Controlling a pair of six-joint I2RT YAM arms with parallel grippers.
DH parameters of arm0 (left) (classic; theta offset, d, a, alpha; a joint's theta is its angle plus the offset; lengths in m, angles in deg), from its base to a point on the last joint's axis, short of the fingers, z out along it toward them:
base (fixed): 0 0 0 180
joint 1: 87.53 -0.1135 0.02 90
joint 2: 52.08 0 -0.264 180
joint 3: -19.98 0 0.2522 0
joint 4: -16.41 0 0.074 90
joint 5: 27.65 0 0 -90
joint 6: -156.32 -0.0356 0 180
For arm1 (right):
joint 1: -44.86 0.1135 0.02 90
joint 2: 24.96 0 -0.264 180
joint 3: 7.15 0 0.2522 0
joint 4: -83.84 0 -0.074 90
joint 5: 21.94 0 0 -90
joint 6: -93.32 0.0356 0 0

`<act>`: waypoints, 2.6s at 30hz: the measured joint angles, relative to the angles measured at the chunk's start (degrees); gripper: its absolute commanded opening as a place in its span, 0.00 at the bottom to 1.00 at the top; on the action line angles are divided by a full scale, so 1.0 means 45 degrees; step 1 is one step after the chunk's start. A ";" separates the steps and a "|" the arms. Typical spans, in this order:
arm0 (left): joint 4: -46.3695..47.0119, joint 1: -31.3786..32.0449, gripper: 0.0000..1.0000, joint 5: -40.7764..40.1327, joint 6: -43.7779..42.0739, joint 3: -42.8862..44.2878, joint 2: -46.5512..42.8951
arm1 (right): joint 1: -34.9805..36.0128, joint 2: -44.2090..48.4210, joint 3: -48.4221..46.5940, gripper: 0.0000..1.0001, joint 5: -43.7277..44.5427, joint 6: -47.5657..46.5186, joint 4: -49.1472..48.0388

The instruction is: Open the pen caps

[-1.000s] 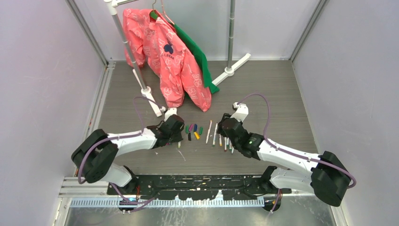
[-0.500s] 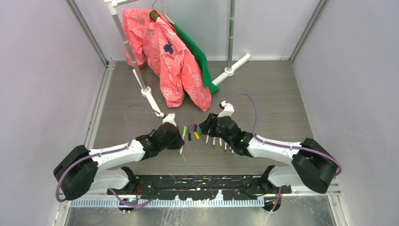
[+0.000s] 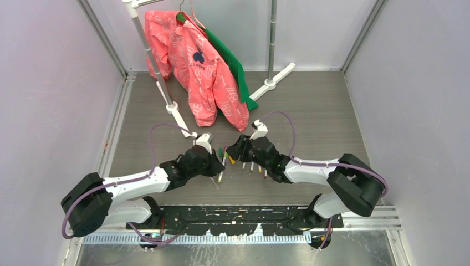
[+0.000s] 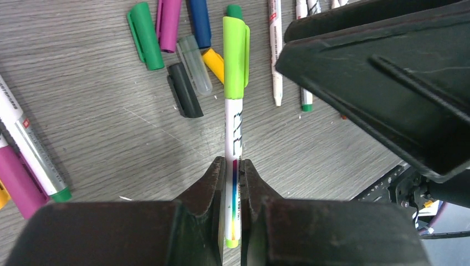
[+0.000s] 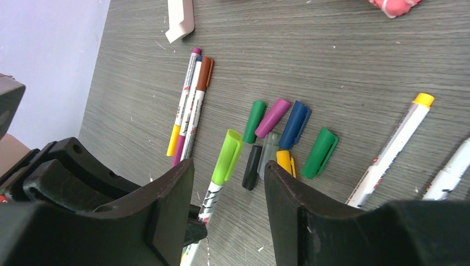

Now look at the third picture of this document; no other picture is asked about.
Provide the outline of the yellow pen cap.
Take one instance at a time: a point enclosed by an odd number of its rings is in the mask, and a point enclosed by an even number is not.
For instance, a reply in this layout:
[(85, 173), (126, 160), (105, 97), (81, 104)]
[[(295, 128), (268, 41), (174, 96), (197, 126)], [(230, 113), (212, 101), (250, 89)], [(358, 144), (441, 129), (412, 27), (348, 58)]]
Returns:
[(228, 156), (228, 158), (229, 158), (229, 160), (230, 160), (231, 164), (233, 164), (233, 165), (234, 165), (234, 164), (236, 163), (236, 161), (235, 161), (235, 160), (234, 160), (234, 159), (233, 159), (231, 156)]

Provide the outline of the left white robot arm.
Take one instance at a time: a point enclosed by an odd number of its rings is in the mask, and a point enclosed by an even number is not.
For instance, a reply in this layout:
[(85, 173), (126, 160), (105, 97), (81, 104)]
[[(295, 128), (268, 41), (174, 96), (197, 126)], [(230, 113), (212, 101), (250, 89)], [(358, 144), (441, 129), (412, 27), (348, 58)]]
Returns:
[(60, 203), (65, 214), (62, 236), (65, 239), (87, 236), (106, 223), (116, 223), (118, 214), (111, 210), (122, 203), (175, 190), (197, 176), (215, 177), (224, 169), (215, 150), (194, 145), (176, 159), (141, 173), (114, 178), (89, 173)]

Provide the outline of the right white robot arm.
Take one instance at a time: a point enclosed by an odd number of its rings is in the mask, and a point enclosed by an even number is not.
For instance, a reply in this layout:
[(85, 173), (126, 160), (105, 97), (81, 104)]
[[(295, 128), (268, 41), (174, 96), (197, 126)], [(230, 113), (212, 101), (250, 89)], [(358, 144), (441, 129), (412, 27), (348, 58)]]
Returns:
[(310, 204), (308, 222), (317, 228), (332, 216), (348, 211), (371, 216), (387, 191), (385, 180), (353, 154), (330, 161), (301, 161), (280, 153), (267, 137), (251, 139), (247, 135), (241, 135), (227, 152), (236, 161), (260, 166), (275, 182), (330, 187), (331, 193), (315, 196)]

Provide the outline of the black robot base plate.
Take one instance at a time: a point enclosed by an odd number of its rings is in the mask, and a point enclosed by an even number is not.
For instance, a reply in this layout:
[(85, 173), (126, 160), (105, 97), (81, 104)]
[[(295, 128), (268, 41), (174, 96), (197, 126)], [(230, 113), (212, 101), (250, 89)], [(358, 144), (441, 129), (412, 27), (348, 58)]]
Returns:
[(301, 235), (323, 230), (328, 220), (312, 207), (283, 206), (162, 206), (159, 216), (132, 222), (138, 230), (157, 230), (189, 236), (250, 236), (259, 228), (264, 236)]

